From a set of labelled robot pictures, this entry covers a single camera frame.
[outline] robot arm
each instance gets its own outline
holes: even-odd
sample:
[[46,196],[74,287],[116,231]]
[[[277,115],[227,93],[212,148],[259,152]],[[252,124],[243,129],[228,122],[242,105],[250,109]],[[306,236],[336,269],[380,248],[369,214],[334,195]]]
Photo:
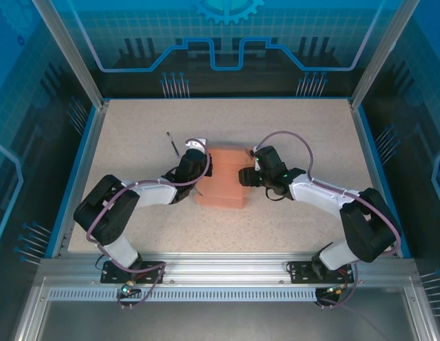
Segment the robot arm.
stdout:
[[[150,205],[171,205],[188,196],[195,184],[175,186],[198,178],[207,166],[204,148],[190,141],[178,167],[158,180],[137,185],[126,190],[104,214],[92,231],[92,236],[118,264],[128,269],[141,268],[141,256],[129,243],[124,230],[135,209]],[[211,176],[210,163],[207,176]],[[121,181],[106,175],[77,207],[74,219],[87,232],[112,197],[134,181]]]
[[[395,242],[395,236],[385,222],[362,203],[345,195],[346,190],[310,179],[304,170],[288,170],[272,146],[255,151],[254,157],[255,167],[244,168],[239,172],[242,185],[264,186],[290,200],[307,202],[343,223],[345,239],[327,245],[312,258],[313,270],[320,278],[329,271],[357,260],[374,261]],[[368,188],[363,192],[347,192],[379,210],[401,235],[401,228],[378,191]]]

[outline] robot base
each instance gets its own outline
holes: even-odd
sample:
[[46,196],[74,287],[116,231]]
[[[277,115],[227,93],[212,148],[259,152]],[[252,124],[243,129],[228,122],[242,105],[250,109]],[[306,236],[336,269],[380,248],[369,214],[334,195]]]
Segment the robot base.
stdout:
[[[141,269],[149,268],[160,264],[160,261],[142,261]],[[156,269],[142,274],[134,274],[136,276],[136,284],[153,284],[161,269]],[[158,284],[163,283],[164,274],[158,281]],[[108,284],[124,284],[132,279],[132,274],[117,268],[111,261],[106,261],[103,264],[103,271],[100,282]]]
[[[313,271],[311,261],[290,261],[286,264],[286,270],[291,275],[292,284],[348,284],[354,283],[354,276],[351,265],[340,267],[337,271],[332,271],[320,279]],[[344,270],[348,275],[346,278],[338,271]]]

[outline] speckled work surface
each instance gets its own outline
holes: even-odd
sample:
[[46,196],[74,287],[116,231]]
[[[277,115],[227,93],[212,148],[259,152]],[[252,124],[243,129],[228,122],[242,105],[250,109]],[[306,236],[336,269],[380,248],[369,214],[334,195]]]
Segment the speckled work surface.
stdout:
[[[154,179],[177,166],[167,131],[184,153],[190,137],[256,146],[281,129],[311,145],[315,178],[358,190],[371,186],[346,99],[127,99],[109,103],[85,195],[106,174]],[[307,169],[308,152],[295,138],[275,136],[268,144],[289,168]],[[138,250],[161,252],[317,251],[344,237],[329,214],[302,202],[271,202],[261,188],[243,210],[197,206],[193,193],[177,205],[144,207],[125,233]],[[97,251],[79,226],[68,250]]]

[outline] purple cable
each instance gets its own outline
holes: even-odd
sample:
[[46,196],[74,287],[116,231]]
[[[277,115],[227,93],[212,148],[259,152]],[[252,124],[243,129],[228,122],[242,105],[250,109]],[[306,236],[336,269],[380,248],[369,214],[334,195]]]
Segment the purple cable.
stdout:
[[[328,302],[330,304],[335,304],[335,301],[328,300],[327,298],[323,298],[323,299],[321,299],[321,301],[325,301],[325,302]],[[343,305],[342,308],[345,308],[346,310],[349,310],[350,312],[359,315],[365,322],[368,323],[368,325],[370,325],[371,328],[373,328],[375,330],[375,332],[377,332],[379,335],[381,335],[384,340],[387,340],[387,341],[391,340],[373,322],[371,322],[371,320],[369,318],[367,318],[365,315],[363,315],[359,310],[356,310],[356,309],[353,309],[351,307],[348,307],[347,305]]]
[[308,153],[310,154],[310,164],[308,166],[308,170],[306,171],[306,175],[308,176],[308,179],[310,181],[312,181],[313,183],[315,183],[316,185],[318,185],[319,187],[325,188],[327,190],[331,190],[335,193],[341,194],[341,195],[346,195],[348,197],[351,197],[352,199],[357,200],[358,202],[360,202],[362,205],[366,206],[366,208],[368,208],[369,210],[371,210],[372,212],[374,212],[379,218],[381,218],[381,220],[389,227],[390,231],[392,231],[393,235],[395,236],[395,240],[396,240],[396,245],[395,248],[386,252],[383,252],[381,255],[389,255],[389,254],[394,254],[396,251],[398,251],[401,248],[402,245],[402,240],[399,236],[399,233],[397,231],[397,229],[395,228],[395,226],[392,224],[392,222],[390,220],[388,220],[382,213],[381,211],[379,211],[376,207],[374,207],[373,205],[371,205],[370,203],[368,203],[367,201],[363,200],[361,197],[358,197],[357,195],[351,194],[347,191],[343,191],[343,190],[339,190],[337,188],[331,187],[329,185],[323,184],[323,183],[319,183],[317,181],[315,181],[313,179],[313,177],[311,176],[311,170],[313,168],[313,163],[314,163],[314,156],[313,156],[313,151],[311,150],[310,145],[308,144],[308,142],[306,142],[306,140],[301,137],[300,135],[293,133],[292,131],[285,131],[285,130],[280,130],[280,131],[275,131],[274,133],[271,133],[269,135],[267,135],[266,137],[264,137],[264,139],[257,145],[256,149],[259,150],[262,146],[262,144],[267,141],[270,137],[274,136],[274,135],[278,135],[278,134],[287,134],[287,135],[292,135],[296,138],[298,138],[306,147],[306,149],[308,149]]
[[265,141],[270,139],[272,136],[279,135],[279,134],[291,135],[291,136],[294,136],[294,137],[298,138],[305,145],[306,149],[308,149],[308,152],[310,154],[310,164],[308,166],[307,173],[308,173],[308,178],[311,180],[311,169],[313,168],[313,162],[314,162],[313,151],[311,150],[311,147],[308,144],[308,142],[306,142],[306,140],[302,136],[300,136],[300,135],[298,135],[296,133],[293,133],[292,131],[286,131],[286,130],[275,131],[274,133],[270,133],[269,135],[265,136],[264,139],[261,142],[259,142],[259,144],[257,145],[256,149],[260,150],[262,144]]
[[356,264],[355,262],[353,263],[353,266],[354,266],[354,272],[355,272],[355,280],[354,280],[353,288],[351,289],[351,291],[350,291],[348,297],[346,297],[346,298],[345,298],[344,300],[342,300],[340,303],[336,303],[336,302],[335,302],[335,305],[333,306],[334,308],[344,306],[345,303],[348,302],[348,301],[350,300],[351,297],[353,297],[353,294],[354,294],[354,292],[355,292],[355,289],[357,289],[357,283],[359,283],[359,271],[358,271],[358,269],[357,269],[357,264]]
[[[96,243],[96,240],[91,238],[92,235],[92,231],[95,229],[95,227],[97,226],[98,222],[101,220],[101,218],[103,218],[103,216],[106,214],[106,212],[108,211],[108,209],[114,204],[114,202],[117,201],[117,199],[120,197],[120,195],[122,195],[123,193],[125,193],[127,190],[130,190],[136,186],[142,185],[144,183],[160,183],[163,185],[172,185],[172,186],[176,186],[176,187],[183,187],[183,186],[188,186],[188,185],[192,185],[194,183],[197,183],[201,178],[203,178],[203,176],[208,172],[208,169],[210,167],[210,154],[208,152],[208,148],[207,146],[202,142],[199,141],[197,139],[188,139],[186,140],[186,143],[189,141],[195,141],[198,142],[205,151],[205,154],[207,156],[207,164],[205,166],[204,171],[202,172],[202,174],[196,178],[195,180],[192,181],[188,181],[187,183],[171,183],[169,181],[161,181],[161,180],[141,180],[138,181],[136,183],[131,183],[129,184],[127,187],[122,188],[119,192],[117,192],[112,198],[111,200],[105,205],[105,207],[101,210],[101,212],[98,214],[98,216],[95,218],[95,220],[93,221],[93,223],[90,225],[89,229],[87,230],[87,234],[85,235],[85,238],[91,242],[91,243]],[[153,271],[156,269],[159,269],[163,266],[166,265],[166,263],[160,263],[158,265],[152,266],[150,268],[146,268],[146,269],[141,269],[141,270],[132,270],[132,269],[128,269],[125,268],[124,266],[122,266],[121,264],[117,263],[114,259],[111,258],[111,256],[107,253],[107,251],[100,245],[97,244],[98,249],[109,259],[111,259],[112,263],[119,269],[129,272],[131,274],[142,274],[144,272],[148,272],[148,271]]]
[[[166,266],[163,266],[161,268],[160,273],[158,274],[158,276],[156,277],[155,283],[151,286],[151,288],[149,289],[149,291],[147,291],[147,294],[139,301],[136,302],[135,304],[131,305],[130,308],[135,307],[136,305],[139,305],[145,301],[147,301],[147,298],[150,297],[151,293],[154,291],[156,284],[158,283],[158,281],[161,279],[161,277],[164,274],[164,269],[166,268]],[[117,296],[117,303],[120,304],[122,307],[126,307],[125,304],[123,304],[123,302],[120,301],[120,296]]]

